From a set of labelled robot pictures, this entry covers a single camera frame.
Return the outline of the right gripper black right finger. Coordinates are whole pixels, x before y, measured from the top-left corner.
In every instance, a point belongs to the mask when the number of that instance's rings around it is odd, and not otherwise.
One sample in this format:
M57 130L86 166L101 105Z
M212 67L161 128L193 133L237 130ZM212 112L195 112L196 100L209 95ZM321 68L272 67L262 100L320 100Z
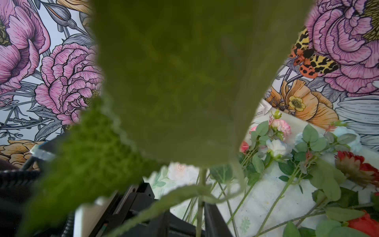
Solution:
M233 237L217 205L205 203L204 217L206 237Z

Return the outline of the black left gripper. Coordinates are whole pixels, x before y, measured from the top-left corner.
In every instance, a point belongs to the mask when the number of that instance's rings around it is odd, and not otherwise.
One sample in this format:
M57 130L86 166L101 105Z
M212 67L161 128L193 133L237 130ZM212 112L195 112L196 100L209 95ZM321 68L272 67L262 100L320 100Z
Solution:
M100 197L76 211L74 236L104 237L154 201L153 190L146 182L132 185L123 193L115 191L108 198Z

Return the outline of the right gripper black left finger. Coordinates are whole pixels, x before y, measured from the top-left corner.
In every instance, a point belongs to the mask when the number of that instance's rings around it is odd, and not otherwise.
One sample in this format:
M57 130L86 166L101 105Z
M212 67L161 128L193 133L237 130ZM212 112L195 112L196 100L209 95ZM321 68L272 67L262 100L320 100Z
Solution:
M152 219L145 228L142 237L167 237L169 234L169 219L169 211L166 211L160 216Z

